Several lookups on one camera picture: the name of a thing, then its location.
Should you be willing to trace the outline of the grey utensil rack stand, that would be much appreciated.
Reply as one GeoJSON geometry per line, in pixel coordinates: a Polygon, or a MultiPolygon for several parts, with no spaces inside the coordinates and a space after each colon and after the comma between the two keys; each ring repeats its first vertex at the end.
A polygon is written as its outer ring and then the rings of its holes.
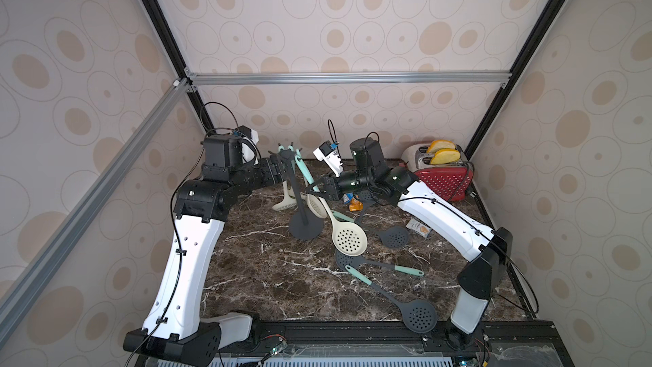
{"type": "Polygon", "coordinates": [[[300,183],[293,167],[294,157],[295,151],[281,144],[278,145],[278,159],[283,180],[288,182],[294,190],[297,203],[297,212],[290,219],[288,231],[300,241],[310,241],[321,234],[324,221],[315,216],[307,208],[307,202],[302,199],[300,183]]]}

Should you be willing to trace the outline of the cream skimmer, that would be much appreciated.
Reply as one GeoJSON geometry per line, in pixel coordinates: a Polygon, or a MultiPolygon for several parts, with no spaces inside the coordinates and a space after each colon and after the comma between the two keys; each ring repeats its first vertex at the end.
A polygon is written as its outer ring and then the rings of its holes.
{"type": "Polygon", "coordinates": [[[321,197],[319,201],[329,215],[332,224],[332,241],[336,249],[351,257],[362,255],[368,247],[367,235],[363,229],[357,224],[336,219],[328,203],[321,197]]]}

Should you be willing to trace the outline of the grey skimmer mint handle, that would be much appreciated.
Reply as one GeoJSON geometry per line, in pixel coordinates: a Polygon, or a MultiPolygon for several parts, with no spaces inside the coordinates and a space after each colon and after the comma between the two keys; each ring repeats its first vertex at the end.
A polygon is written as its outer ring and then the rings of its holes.
{"type": "Polygon", "coordinates": [[[426,334],[436,327],[439,316],[430,302],[422,299],[401,302],[352,266],[346,265],[346,271],[396,305],[401,312],[403,323],[410,331],[426,334]]]}

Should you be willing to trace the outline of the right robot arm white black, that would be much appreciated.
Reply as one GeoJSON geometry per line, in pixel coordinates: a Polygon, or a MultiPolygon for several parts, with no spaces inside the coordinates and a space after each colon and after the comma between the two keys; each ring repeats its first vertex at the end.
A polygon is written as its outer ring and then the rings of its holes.
{"type": "Polygon", "coordinates": [[[317,147],[314,156],[332,173],[312,181],[312,187],[316,186],[329,200],[368,190],[377,199],[416,217],[458,250],[468,263],[458,275],[460,292],[446,337],[451,348],[466,348],[473,342],[492,294],[505,275],[512,234],[505,228],[494,230],[471,219],[407,168],[389,167],[378,141],[370,137],[357,139],[350,150],[355,168],[346,171],[333,144],[324,142],[317,147]]]}

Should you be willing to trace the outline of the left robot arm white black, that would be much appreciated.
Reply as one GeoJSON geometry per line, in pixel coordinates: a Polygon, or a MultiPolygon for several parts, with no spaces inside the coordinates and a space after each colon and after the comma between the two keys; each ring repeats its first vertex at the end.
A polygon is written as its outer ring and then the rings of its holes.
{"type": "Polygon", "coordinates": [[[285,163],[261,157],[258,141],[258,133],[246,126],[205,137],[200,176],[183,180],[171,198],[170,255],[143,327],[125,336],[123,348],[130,355],[207,366],[220,350],[250,337],[252,315],[202,319],[200,302],[230,210],[254,190],[283,180],[285,163]]]}

